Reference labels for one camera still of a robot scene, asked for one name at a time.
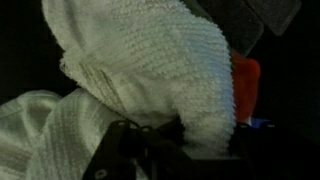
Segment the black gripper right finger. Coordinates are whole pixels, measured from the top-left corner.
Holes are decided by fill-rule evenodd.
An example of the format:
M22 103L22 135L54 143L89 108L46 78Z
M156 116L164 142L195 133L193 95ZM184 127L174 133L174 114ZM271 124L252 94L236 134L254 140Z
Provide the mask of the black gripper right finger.
M238 123L230 150L246 161L254 180L320 180L319 146L278 124Z

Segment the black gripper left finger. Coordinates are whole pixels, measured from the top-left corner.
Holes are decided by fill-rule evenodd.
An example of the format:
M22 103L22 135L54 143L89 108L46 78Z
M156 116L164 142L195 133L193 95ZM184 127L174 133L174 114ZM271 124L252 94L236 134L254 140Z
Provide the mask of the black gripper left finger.
M120 120L107 128L82 180L187 180L181 151L184 128L173 120L156 129Z

